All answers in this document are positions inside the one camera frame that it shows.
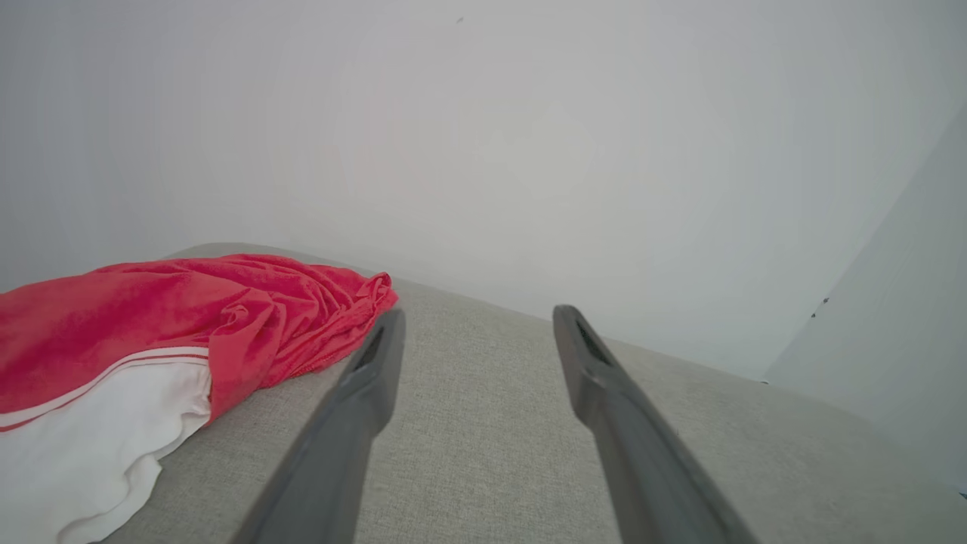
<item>gray fabric cushion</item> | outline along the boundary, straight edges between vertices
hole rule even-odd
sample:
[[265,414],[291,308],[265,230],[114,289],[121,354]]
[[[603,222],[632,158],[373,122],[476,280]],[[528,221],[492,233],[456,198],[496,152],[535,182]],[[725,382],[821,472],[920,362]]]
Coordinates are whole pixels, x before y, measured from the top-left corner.
[[[233,253],[332,264],[242,244],[173,257]],[[396,412],[373,445],[356,542],[618,542],[550,323],[399,278],[394,286],[407,345]],[[964,541],[967,501],[863,421],[608,345],[763,542]],[[229,539],[343,365],[258,391],[198,432],[162,460],[148,504],[106,541]]]

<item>textured fabric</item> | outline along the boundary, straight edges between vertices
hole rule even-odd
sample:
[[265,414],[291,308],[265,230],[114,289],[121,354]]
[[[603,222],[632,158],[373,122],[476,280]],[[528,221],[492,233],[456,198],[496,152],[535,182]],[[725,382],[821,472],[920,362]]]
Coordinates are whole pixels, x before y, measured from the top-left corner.
[[206,360],[158,351],[0,433],[0,542],[96,542],[144,505],[158,459],[211,414]]
[[[273,251],[213,244],[177,257]],[[394,287],[406,351],[396,412],[373,444],[355,541],[618,542],[550,322],[399,278]],[[763,543],[963,542],[967,501],[856,417],[607,344]],[[106,541],[227,541],[342,364],[256,392],[199,431],[161,462],[151,499]]]
[[214,419],[256,388],[331,366],[395,302],[386,274],[258,255],[118,264],[24,286],[0,294],[0,413],[69,402],[133,352],[200,346]]

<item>white wall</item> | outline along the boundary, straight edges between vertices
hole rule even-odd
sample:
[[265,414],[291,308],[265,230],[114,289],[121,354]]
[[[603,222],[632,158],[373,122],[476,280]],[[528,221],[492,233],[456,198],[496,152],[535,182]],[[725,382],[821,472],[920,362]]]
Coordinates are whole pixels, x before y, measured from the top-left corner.
[[967,492],[967,107],[766,377],[872,421]]
[[750,377],[967,97],[955,0],[0,9],[4,287],[262,242]]

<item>white stripe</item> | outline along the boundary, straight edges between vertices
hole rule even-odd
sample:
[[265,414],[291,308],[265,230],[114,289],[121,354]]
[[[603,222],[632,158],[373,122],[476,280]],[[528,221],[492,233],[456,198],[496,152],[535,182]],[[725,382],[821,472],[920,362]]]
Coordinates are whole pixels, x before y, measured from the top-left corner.
[[[199,359],[198,357],[186,357],[186,355],[199,355],[206,357],[205,359]],[[120,372],[125,368],[132,366],[139,366],[143,364],[166,364],[166,363],[191,363],[191,362],[203,362],[206,366],[208,365],[208,348],[199,348],[197,346],[182,346],[175,348],[155,348],[155,349],[145,349],[144,351],[139,351],[138,353],[132,353],[127,357],[120,359],[113,365],[107,367],[103,370],[96,378],[88,381],[87,383],[77,387],[75,390],[70,391],[53,399],[47,401],[42,405],[37,405],[35,407],[24,408],[18,411],[12,411],[10,413],[0,413],[0,427],[11,427],[18,423],[24,421],[29,421],[35,417],[44,415],[45,413],[57,409],[70,401],[76,399],[77,397],[83,395],[84,393],[91,390],[104,378],[107,378],[115,372]]]

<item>red fabric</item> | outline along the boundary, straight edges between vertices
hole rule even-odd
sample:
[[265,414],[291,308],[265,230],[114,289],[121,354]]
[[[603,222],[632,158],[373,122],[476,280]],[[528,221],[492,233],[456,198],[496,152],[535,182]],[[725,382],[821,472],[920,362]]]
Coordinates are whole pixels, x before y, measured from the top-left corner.
[[235,255],[117,264],[0,294],[0,413],[57,399],[132,353],[208,347],[212,420],[357,348],[390,277]]

